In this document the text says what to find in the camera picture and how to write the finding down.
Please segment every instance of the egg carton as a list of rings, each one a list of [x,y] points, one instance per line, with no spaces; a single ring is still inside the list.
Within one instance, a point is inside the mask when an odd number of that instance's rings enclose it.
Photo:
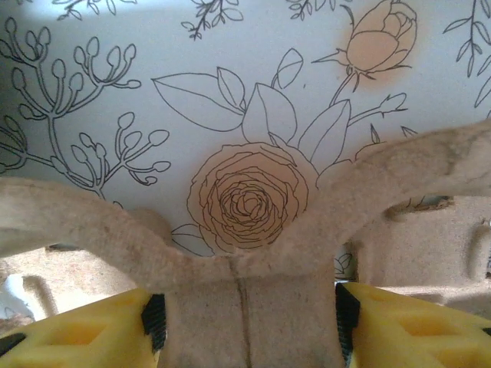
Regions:
[[[415,287],[443,304],[464,298],[465,308],[491,294],[490,154],[491,120],[384,145],[326,182],[271,245],[210,258],[171,247],[157,214],[142,220],[89,192],[5,177],[0,256],[75,245],[165,294],[162,367],[342,368],[333,283],[343,244],[354,247],[361,282]],[[422,195],[451,203],[394,208]]]

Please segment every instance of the floral line art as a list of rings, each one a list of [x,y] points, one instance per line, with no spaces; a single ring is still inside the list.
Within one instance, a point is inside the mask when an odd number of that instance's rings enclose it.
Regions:
[[[144,139],[142,132],[133,129],[135,116],[132,112],[121,115],[117,120],[118,128],[112,147],[117,157],[115,164],[111,165],[107,158],[108,147],[94,140],[88,133],[81,132],[78,136],[80,142],[71,145],[71,158],[77,162],[76,169],[69,164],[70,159],[61,149],[57,133],[60,119],[87,106],[109,87],[140,87],[139,80],[123,81],[137,56],[134,44],[130,44],[123,51],[118,46],[112,48],[106,55],[110,70],[107,75],[101,76],[94,72],[95,61],[99,59],[101,52],[100,42],[98,38],[92,37],[85,48],[77,46],[74,49],[74,62],[82,72],[68,76],[65,61],[56,59],[50,67],[52,76],[48,76],[44,69],[47,67],[45,60],[51,44],[49,29],[43,27],[37,35],[33,31],[27,32],[25,40],[31,49],[30,55],[26,54],[18,43],[17,25],[13,18],[7,19],[5,30],[8,41],[0,40],[0,54],[18,64],[12,69],[12,85],[24,99],[24,103],[18,106],[18,112],[25,120],[46,122],[52,152],[49,157],[33,154],[21,124],[10,116],[4,116],[5,126],[0,126],[0,134],[6,140],[0,143],[0,149],[16,159],[13,163],[2,161],[0,171],[20,169],[30,160],[54,168],[72,184],[105,198],[104,185],[121,169],[125,169],[135,181],[144,186],[157,182],[157,177],[150,175],[151,173],[162,173],[169,169],[170,163],[167,161],[156,162],[150,167],[133,165],[137,157],[166,142],[169,132],[155,130]],[[47,87],[48,78],[51,77],[56,80],[57,85],[54,94]],[[29,92],[34,84],[41,91],[43,98],[36,99]]]
[[[288,7],[294,12],[290,19],[305,20],[306,14],[312,15],[314,12],[318,12],[324,8],[327,3],[332,11],[336,9],[336,0],[286,0],[291,5]]]
[[[352,253],[344,253],[343,255],[334,259],[334,276],[338,280],[343,280],[346,278],[349,269],[351,268],[351,263],[354,261]]]
[[[353,15],[349,15],[354,25]],[[404,2],[379,2],[354,26],[346,50],[338,48],[335,53],[313,61],[335,61],[346,67],[346,78],[332,97],[329,106],[336,103],[343,89],[353,79],[355,92],[361,77],[374,80],[378,73],[410,67],[402,62],[413,49],[416,39],[416,12]],[[370,45],[371,52],[367,51],[366,45]]]
[[[32,0],[15,0],[17,2],[18,5],[22,5],[24,4],[24,2],[32,2]]]
[[[479,2],[481,4],[481,9],[483,10],[486,17],[488,19],[491,18],[491,11],[489,9],[488,0],[480,0]],[[453,21],[443,31],[443,33],[445,34],[447,32],[454,31],[460,27],[463,27],[464,25],[469,27],[468,29],[469,38],[462,44],[462,46],[460,46],[459,53],[456,56],[456,62],[458,63],[468,51],[470,52],[469,60],[467,62],[467,77],[470,77],[472,75],[474,63],[476,61],[476,52],[478,54],[483,54],[483,49],[477,43],[476,33],[479,34],[482,41],[486,42],[488,45],[491,45],[491,38],[489,37],[489,32],[487,30],[487,27],[481,21],[476,20],[476,18],[477,18],[477,0],[473,0],[473,7],[470,16],[467,18],[461,18],[461,19],[457,19],[456,21]],[[480,75],[482,72],[485,71],[485,69],[491,62],[491,59],[489,59],[489,61],[486,62],[479,69],[478,75]]]
[[[393,6],[388,4],[387,13]],[[409,22],[409,28],[415,26]],[[285,89],[303,67],[302,55],[289,49],[271,82],[255,82],[250,97],[241,77],[224,67],[217,67],[216,74],[190,72],[153,79],[162,100],[182,118],[217,133],[240,130],[243,137],[242,144],[223,145],[193,177],[187,200],[193,223],[173,231],[181,248],[213,255],[271,244],[306,210],[330,167],[352,163],[362,150],[366,153],[384,143],[370,124],[371,142],[345,159],[344,143],[353,125],[377,114],[385,117],[406,110],[405,93],[389,94],[360,112],[354,111],[351,100],[335,98],[300,130]]]
[[[116,15],[116,2],[123,2],[127,4],[136,4],[137,0],[51,0],[52,5],[63,5],[63,13],[60,14],[57,18],[58,21],[62,21],[67,18],[75,18],[79,21],[82,20],[82,14],[78,9],[85,7],[86,9],[90,9],[95,15],[99,15],[101,13],[100,6],[101,3],[104,3],[104,6],[109,10],[112,15]],[[32,3],[33,0],[17,0],[19,5],[24,4],[25,2]]]
[[[182,21],[181,25],[189,32],[189,38],[194,41],[203,38],[202,32],[215,28],[218,24],[229,21],[243,21],[244,15],[237,8],[239,0],[191,0],[196,4],[198,23]]]
[[[481,18],[489,20],[491,18],[491,7],[489,6],[489,0],[472,0],[472,8],[470,15],[465,18],[460,18],[452,21],[443,31],[444,34],[458,30],[463,26],[466,26],[469,38],[460,46],[459,52],[456,56],[456,63],[460,62],[464,55],[469,55],[467,61],[467,77],[470,78],[475,71],[474,65],[476,64],[479,55],[483,55],[483,49],[478,43],[477,35],[479,39],[484,42],[485,45],[491,46],[491,37],[486,25],[479,19]],[[485,71],[487,71],[491,64],[491,54],[486,57],[484,62],[476,72],[476,76],[479,77]],[[491,94],[491,77],[488,77],[482,87],[479,89],[474,107],[477,108],[488,96]]]

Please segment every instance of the leaf drawing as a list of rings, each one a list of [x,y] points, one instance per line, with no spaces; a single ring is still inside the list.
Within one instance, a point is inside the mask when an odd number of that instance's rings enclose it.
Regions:
[[[214,255],[214,251],[204,241],[197,225],[185,224],[175,228],[172,231],[172,240],[194,255],[205,257]]]
[[[336,278],[344,278],[353,261],[351,253],[344,253],[342,256],[334,259],[334,270]]]
[[[479,90],[479,94],[477,95],[476,102],[474,103],[474,107],[478,107],[486,97],[491,93],[491,77],[487,79],[484,85]]]
[[[294,48],[288,50],[279,63],[278,70],[271,82],[271,87],[275,86],[275,82],[278,83],[281,89],[288,87],[298,76],[303,65],[304,58],[300,53]]]
[[[489,9],[489,3],[488,0],[481,0],[481,8],[483,9],[484,14],[486,14],[486,17],[491,18],[491,10]]]
[[[488,68],[489,64],[491,64],[491,55],[486,58],[486,60],[483,62],[483,65],[479,68],[479,71],[477,72],[477,75],[480,76],[486,69]]]
[[[272,143],[270,133],[288,142],[297,131],[295,108],[280,91],[257,83],[242,122],[248,142]]]
[[[411,138],[412,136],[417,135],[417,132],[415,130],[412,130],[408,128],[407,126],[401,126],[402,133],[406,138]]]
[[[219,86],[224,82],[219,82],[219,78],[214,75],[172,74],[153,79],[153,83],[170,108],[200,127],[228,132],[239,127],[242,122],[243,112],[227,102]]]
[[[378,144],[381,142],[381,138],[375,130],[375,126],[373,124],[370,124],[370,135],[373,144]]]
[[[454,29],[457,29],[458,27],[462,27],[465,25],[468,21],[470,21],[470,18],[463,18],[463,19],[457,19],[456,21],[453,21],[443,31],[443,33],[447,33],[450,31],[453,31]]]
[[[246,88],[244,83],[240,80],[239,76],[228,69],[222,67],[216,68],[218,74],[218,87],[222,93],[223,98],[227,103],[241,110],[241,106],[244,105],[244,96],[246,94]]]
[[[298,148],[319,172],[332,153],[341,154],[350,117],[350,100],[339,101],[320,113],[300,138]]]

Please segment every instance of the peach colored rose bud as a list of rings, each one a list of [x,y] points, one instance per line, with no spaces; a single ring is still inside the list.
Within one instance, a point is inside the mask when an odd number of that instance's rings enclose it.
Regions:
[[[403,2],[384,0],[357,24],[346,50],[349,64],[361,73],[399,65],[416,41],[416,13]]]

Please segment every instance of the cardboard piece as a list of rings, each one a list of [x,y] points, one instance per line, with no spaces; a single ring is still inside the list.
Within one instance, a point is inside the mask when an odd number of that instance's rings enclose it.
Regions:
[[[154,225],[145,226],[95,195],[27,179],[0,179],[0,212],[8,214],[0,218],[0,228],[9,233],[5,237],[9,241],[12,232],[29,232],[80,246],[142,288],[165,293],[169,336],[169,349],[161,360],[165,367],[342,368],[333,288],[338,247],[407,198],[428,193],[491,195],[490,153],[491,120],[386,145],[322,188],[312,206],[271,246],[230,256],[185,255],[171,248]],[[455,211],[459,203],[462,214],[474,205],[457,200]],[[368,232],[360,239],[371,244],[371,236]],[[39,242],[33,245],[26,239],[21,238],[14,250],[38,247]],[[406,263],[413,261],[410,248],[401,245],[405,238],[397,240],[396,249],[406,252]],[[462,249],[457,243],[447,239],[435,244],[451,253]],[[471,276],[463,273],[462,258],[467,254],[452,255],[453,271],[434,268],[428,275],[455,288],[468,286],[467,279],[483,282],[479,262],[475,263],[479,267],[467,268],[475,271]],[[454,276],[444,283],[448,274]]]

